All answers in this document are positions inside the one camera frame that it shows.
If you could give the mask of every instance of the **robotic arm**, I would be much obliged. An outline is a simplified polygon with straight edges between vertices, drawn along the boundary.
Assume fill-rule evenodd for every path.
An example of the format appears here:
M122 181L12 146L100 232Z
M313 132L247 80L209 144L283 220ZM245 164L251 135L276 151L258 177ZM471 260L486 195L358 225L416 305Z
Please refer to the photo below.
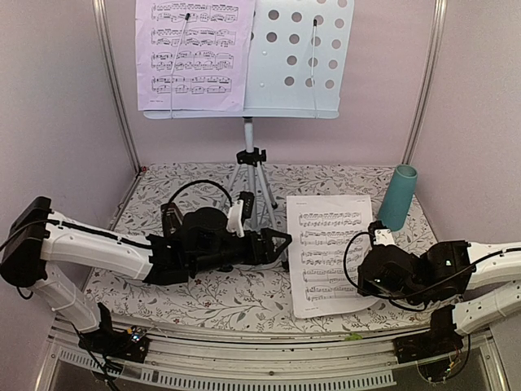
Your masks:
M358 267L357 288L362 296L427 305L508 282L472 301L434 311L428 332L396 338L399 362L461 349L464 336L521 310L521 243L441 242L417 257L398 248L381 222L371 224L369 233L372 249Z
M110 311L85 297L58 263L112 270L157 285L185 283L200 271L236 263L271 263L291 237L268 228L245 231L252 200L251 193L241 193L229 217L215 208L182 216L175 204L164 205L164 236L133 236L76 222L51 210L49 199L38 197L11 226L0 275L11 285L43 297L53 311L70 320L83 349L143 362L148 350L144 331L113 330Z

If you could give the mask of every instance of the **teal cylinder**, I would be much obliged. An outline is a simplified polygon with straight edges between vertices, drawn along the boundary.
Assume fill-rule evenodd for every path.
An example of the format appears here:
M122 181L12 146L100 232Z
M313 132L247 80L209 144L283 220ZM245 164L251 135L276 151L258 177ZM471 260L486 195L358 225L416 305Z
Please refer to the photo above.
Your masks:
M391 231L399 231L404 226L417 181L418 171L413 166L398 165L395 168L378 211L378 219Z

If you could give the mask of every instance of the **tripod leg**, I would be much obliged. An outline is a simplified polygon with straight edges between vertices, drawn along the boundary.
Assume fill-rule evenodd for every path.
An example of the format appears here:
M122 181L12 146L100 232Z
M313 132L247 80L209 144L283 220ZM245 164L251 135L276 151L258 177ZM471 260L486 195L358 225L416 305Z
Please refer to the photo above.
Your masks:
M248 167L247 167L247 182L248 182L248 186L249 186L250 192L253 193L253 195L255 197L257 197L256 184L255 184L255 170L254 170L254 167L252 165L248 165ZM255 198L255 201L253 202L251 225L252 225L252 229L256 230L256 228L257 228L257 202L256 202L256 198Z
M258 165L256 168L257 168L257 176L259 177L260 188L262 189L262 195L264 196L266 208L268 209L268 215L269 215L269 220L271 221L271 226L274 229L277 229L277 222L275 221L274 208L271 204L271 199L269 197L270 191L268 190L268 185L266 184L265 176L262 172L262 165Z
M277 204L277 201L275 200L273 192L271 191L271 186L269 185L268 177L266 176L266 171L264 170L264 166L262 165L262 163L260 163L259 165L260 165L260 171L262 172L262 176L264 178L264 182L266 183L266 188L268 189L269 202L271 203L271 207L273 209L276 209L276 208L278 208L278 204Z
M231 174L230 180L228 181L228 186L226 186L226 190L231 194L231 189L234 187L234 183L237 180L237 175L239 175L239 170L241 169L240 164L236 164L234 168L234 172ZM225 195L221 198L221 203L219 203L219 209L223 209L225 207L226 197Z

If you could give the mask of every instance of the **floral tablecloth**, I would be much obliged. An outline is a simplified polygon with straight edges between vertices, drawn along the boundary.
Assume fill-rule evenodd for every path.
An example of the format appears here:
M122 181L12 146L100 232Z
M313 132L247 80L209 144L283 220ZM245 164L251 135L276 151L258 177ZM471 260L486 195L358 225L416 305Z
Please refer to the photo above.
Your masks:
M161 233L160 205L182 184L202 178L227 183L234 166L229 164L175 164L148 167L134 192L116 231L125 234ZM378 212L392 168L332 165L266 165L273 193L277 229L286 230L286 196L370 195ZM235 197L247 188L246 170L235 183ZM209 185L191 187L177 204L188 212L217 205L221 193ZM259 213L263 200L257 197ZM416 199L405 227L394 234L407 251L422 253L434 242ZM94 270L85 291L117 314L198 327L253 332L360 332L414 327L428 322L430 311L411 313L379 301L354 314L296 319L292 313L289 274L280 264L252 269L237 266L230 273L201 273L188 284L159 287L141 283L107 270Z

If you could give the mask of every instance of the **black clamp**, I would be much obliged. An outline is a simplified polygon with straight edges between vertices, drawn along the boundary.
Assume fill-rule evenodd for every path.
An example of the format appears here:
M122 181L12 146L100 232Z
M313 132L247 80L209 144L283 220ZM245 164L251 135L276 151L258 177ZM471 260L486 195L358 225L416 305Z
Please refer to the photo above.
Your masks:
M253 165L266 162L266 150L259 152L259 148L253 148L253 152L241 151L237 154L237 163L240 165Z

